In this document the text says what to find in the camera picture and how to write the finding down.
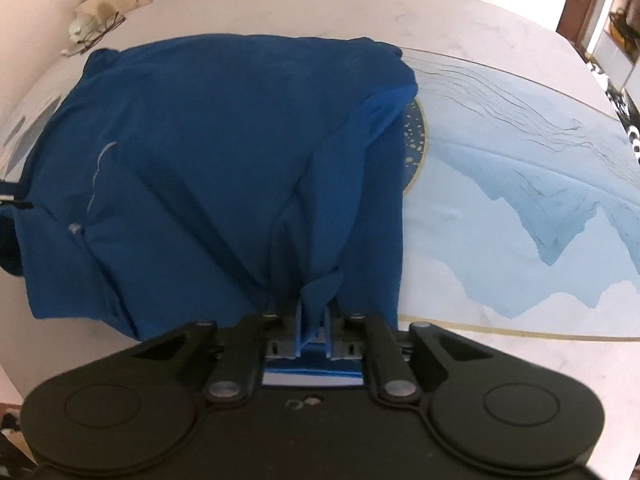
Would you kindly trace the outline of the blue zip sweatshirt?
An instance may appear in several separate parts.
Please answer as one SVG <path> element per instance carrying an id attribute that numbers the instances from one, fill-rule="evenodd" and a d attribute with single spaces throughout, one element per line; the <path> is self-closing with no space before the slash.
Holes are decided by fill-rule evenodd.
<path id="1" fill-rule="evenodd" d="M 397 322 L 401 50 L 369 38 L 200 35 L 92 52 L 14 214 L 36 318 L 148 340 L 302 306 Z"/>

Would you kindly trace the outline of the pale green ceramic pot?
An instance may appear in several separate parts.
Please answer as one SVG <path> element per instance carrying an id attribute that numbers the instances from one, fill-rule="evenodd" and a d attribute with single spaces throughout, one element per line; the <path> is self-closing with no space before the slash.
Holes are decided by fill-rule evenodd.
<path id="1" fill-rule="evenodd" d="M 79 13 L 68 25 L 68 36 L 73 44 L 82 44 L 98 30 L 100 23 L 98 19 L 87 13 Z"/>

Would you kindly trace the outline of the dark framed eyeglasses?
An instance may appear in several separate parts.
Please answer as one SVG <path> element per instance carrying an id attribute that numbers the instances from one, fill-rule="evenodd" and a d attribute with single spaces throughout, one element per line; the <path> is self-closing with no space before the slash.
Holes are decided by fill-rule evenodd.
<path id="1" fill-rule="evenodd" d="M 63 49 L 61 54 L 66 56 L 66 58 L 71 58 L 72 56 L 83 54 L 93 48 L 98 42 L 100 42 L 103 37 L 120 26 L 124 21 L 126 21 L 125 15 L 116 12 L 112 14 L 104 21 L 100 21 L 98 19 L 100 26 L 96 32 L 94 32 L 86 42 L 82 44 L 73 44 L 70 41 L 70 46 Z"/>

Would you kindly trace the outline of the light wooden stand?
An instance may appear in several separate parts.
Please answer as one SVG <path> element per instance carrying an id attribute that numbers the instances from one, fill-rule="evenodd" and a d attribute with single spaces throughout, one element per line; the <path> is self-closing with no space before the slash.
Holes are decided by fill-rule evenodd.
<path id="1" fill-rule="evenodd" d="M 111 9 L 113 12 L 126 14 L 152 2 L 153 0 L 87 0 L 76 6 L 76 12 L 102 16 L 106 9 Z"/>

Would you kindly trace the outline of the patterned white tablecloth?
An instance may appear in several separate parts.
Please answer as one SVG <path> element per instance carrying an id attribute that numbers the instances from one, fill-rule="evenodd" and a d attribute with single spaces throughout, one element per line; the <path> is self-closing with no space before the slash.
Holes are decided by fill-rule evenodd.
<path id="1" fill-rule="evenodd" d="M 501 70 L 400 50 L 418 91 L 402 128 L 397 318 L 636 336 L 639 169 L 620 123 Z M 1 181 L 21 179 L 88 57 L 2 130 Z"/>

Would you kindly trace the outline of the white shoe cabinet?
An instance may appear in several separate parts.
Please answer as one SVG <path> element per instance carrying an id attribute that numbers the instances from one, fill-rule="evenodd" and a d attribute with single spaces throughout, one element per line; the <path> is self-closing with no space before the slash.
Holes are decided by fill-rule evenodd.
<path id="1" fill-rule="evenodd" d="M 639 0 L 596 0 L 587 53 L 617 91 L 639 78 Z"/>

